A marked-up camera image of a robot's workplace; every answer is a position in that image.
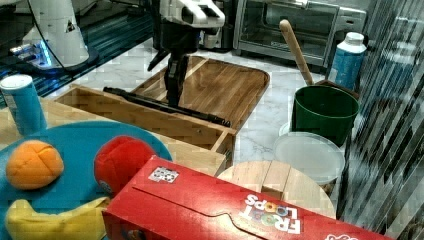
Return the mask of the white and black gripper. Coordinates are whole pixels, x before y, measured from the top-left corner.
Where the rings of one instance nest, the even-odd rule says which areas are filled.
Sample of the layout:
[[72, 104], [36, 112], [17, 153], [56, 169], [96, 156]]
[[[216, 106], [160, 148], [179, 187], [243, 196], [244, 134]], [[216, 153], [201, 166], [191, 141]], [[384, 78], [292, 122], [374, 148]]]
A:
[[[158, 51], [147, 70], [151, 71], [169, 53], [194, 53], [200, 32], [216, 35], [225, 23], [225, 14], [213, 0], [151, 0], [154, 22], [153, 46]], [[177, 106], [183, 91], [189, 57], [172, 54], [165, 72], [167, 100]]]

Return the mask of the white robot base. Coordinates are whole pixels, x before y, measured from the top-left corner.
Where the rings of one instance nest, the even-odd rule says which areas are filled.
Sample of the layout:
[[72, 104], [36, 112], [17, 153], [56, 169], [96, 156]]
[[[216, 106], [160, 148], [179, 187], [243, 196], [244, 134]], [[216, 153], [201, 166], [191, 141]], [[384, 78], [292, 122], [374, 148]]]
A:
[[79, 71], [98, 58], [75, 17], [73, 0], [26, 0], [33, 28], [9, 54], [41, 71]]

